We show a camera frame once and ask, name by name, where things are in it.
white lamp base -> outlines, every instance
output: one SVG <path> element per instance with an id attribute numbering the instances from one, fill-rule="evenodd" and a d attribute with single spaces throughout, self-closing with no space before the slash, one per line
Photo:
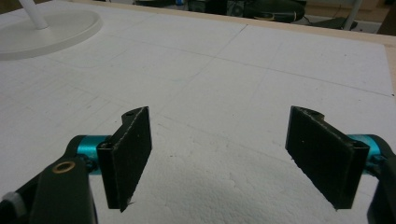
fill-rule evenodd
<path id="1" fill-rule="evenodd" d="M 32 58 L 74 46 L 102 27 L 99 14 L 85 10 L 44 16 L 49 27 L 37 30 L 30 20 L 0 28 L 0 61 Z"/>

white table surface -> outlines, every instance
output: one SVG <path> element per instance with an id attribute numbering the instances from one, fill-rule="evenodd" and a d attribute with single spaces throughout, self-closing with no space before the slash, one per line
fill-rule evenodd
<path id="1" fill-rule="evenodd" d="M 113 134 L 148 105 L 153 149 L 133 197 L 100 223 L 366 223 L 376 180 L 335 211 L 285 149 L 291 105 L 344 133 L 396 148 L 396 106 L 384 47 L 226 21 L 67 2 L 102 30 L 70 49 L 0 62 L 0 195 L 62 156 L 79 134 Z M 0 26 L 26 18 L 0 15 Z"/>

white round base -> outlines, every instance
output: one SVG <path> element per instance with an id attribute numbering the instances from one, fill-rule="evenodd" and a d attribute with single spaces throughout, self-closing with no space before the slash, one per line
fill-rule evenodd
<path id="1" fill-rule="evenodd" d="M 44 16 L 49 27 L 37 30 L 30 20 L 0 28 L 0 60 L 32 58 L 74 46 L 102 27 L 93 11 L 67 10 Z"/>

teal anodized part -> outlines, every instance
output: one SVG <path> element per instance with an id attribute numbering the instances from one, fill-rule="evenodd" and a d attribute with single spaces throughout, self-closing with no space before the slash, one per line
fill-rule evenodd
<path id="1" fill-rule="evenodd" d="M 108 138 L 108 135 L 87 135 L 78 145 L 77 154 L 86 155 L 91 161 L 95 162 L 98 169 L 90 172 L 90 175 L 100 175 L 99 159 L 96 152 L 96 147 L 103 143 Z"/>
<path id="2" fill-rule="evenodd" d="M 367 155 L 366 168 L 375 166 L 376 164 L 372 163 L 372 161 L 374 161 L 374 156 L 381 156 L 381 151 L 376 141 L 367 134 L 348 134 L 347 136 L 353 140 L 363 142 L 370 147 L 369 154 Z"/>

